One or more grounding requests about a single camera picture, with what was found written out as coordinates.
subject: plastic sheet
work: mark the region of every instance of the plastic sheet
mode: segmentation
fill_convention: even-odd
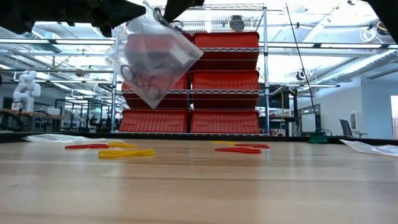
[[[371,146],[369,144],[359,141],[347,141],[342,139],[340,139],[340,141],[346,144],[347,146],[357,150],[358,152],[398,157],[398,146],[393,146],[393,145]]]
[[[118,33],[106,61],[141,99],[155,108],[203,52],[170,26],[160,10],[145,1],[143,5],[146,14],[133,19]]]
[[[23,140],[30,142],[57,142],[57,143],[80,143],[80,142],[108,142],[107,139],[90,139],[82,136],[69,136],[66,134],[36,134],[26,136]]]

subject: ceiling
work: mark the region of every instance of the ceiling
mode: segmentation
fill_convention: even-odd
[[[147,0],[153,6],[165,5],[166,0]],[[289,17],[286,12],[285,2],[283,1],[252,1],[252,0],[230,0],[229,4],[254,4],[262,2],[268,7],[267,13],[267,39],[273,42],[294,42]],[[206,0],[206,4],[225,4],[224,0]],[[377,16],[371,7],[365,2],[358,1],[356,5],[347,4],[345,1],[315,1],[300,0],[287,1],[289,6],[291,19],[296,26],[294,32],[298,42],[327,42],[327,43],[388,43],[393,44],[394,41],[389,36],[372,35],[370,31],[365,29],[377,21]],[[246,24],[247,30],[258,31],[260,41],[264,41],[264,29],[262,11],[245,11],[238,9],[235,11],[225,10],[205,10],[205,11],[187,11],[183,13],[177,20],[184,24],[183,29],[186,31],[202,30],[204,32],[216,32],[225,29],[221,21],[228,21],[231,15],[242,15],[243,20],[251,20]],[[97,28],[93,28],[90,24],[76,24],[70,27],[66,23],[56,22],[37,22],[34,27],[34,33],[45,39],[103,39],[101,32]],[[0,28],[0,37],[7,38],[25,38],[23,35],[16,35],[8,30]],[[13,45],[13,48],[26,52],[40,61],[45,63],[53,63],[53,52],[34,49],[31,45]],[[56,45],[55,47],[62,50],[61,54],[81,54],[82,52],[90,52],[97,55],[105,55],[109,46],[98,45]],[[269,81],[272,83],[292,83],[296,82],[295,74],[302,69],[300,58],[297,51],[292,49],[279,49],[284,51],[283,55],[270,55],[269,64]],[[322,76],[340,65],[354,60],[358,57],[368,57],[368,55],[377,54],[376,50],[303,50],[303,65],[307,73],[313,76]],[[55,64],[59,68],[77,68],[91,70],[112,69],[107,66],[105,56],[99,57],[69,57],[56,56]],[[22,62],[29,62],[34,68],[42,68],[42,65],[27,60],[24,57],[14,55],[12,58],[14,63],[8,63],[11,68],[22,68]],[[375,75],[395,67],[393,63],[387,67],[380,67],[367,75]],[[264,57],[260,55],[257,66],[259,67],[261,76],[259,81],[264,82]],[[66,80],[112,80],[112,74],[86,74],[84,78],[77,77],[74,73],[62,74]],[[397,73],[383,76],[379,79],[398,80]],[[83,84],[89,90],[93,90],[95,85]]]

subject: white robot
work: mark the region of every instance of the white robot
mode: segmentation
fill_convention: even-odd
[[[36,74],[35,71],[24,71],[23,75],[19,76],[18,86],[12,94],[13,110],[33,111],[34,97],[39,97],[41,93],[40,85],[35,82]]]

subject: green object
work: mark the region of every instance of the green object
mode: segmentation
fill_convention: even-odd
[[[310,134],[310,140],[308,143],[312,143],[312,144],[327,143],[328,139],[326,137],[327,136],[324,132],[315,132],[315,133]]]

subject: office chair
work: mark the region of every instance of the office chair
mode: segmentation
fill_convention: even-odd
[[[351,131],[351,128],[349,126],[349,122],[347,120],[340,120],[341,123],[341,128],[343,128],[343,134],[344,136],[350,136],[353,137],[353,132]],[[355,134],[359,135],[359,138],[362,137],[362,135],[367,134],[367,133],[361,133],[359,131],[355,131]]]

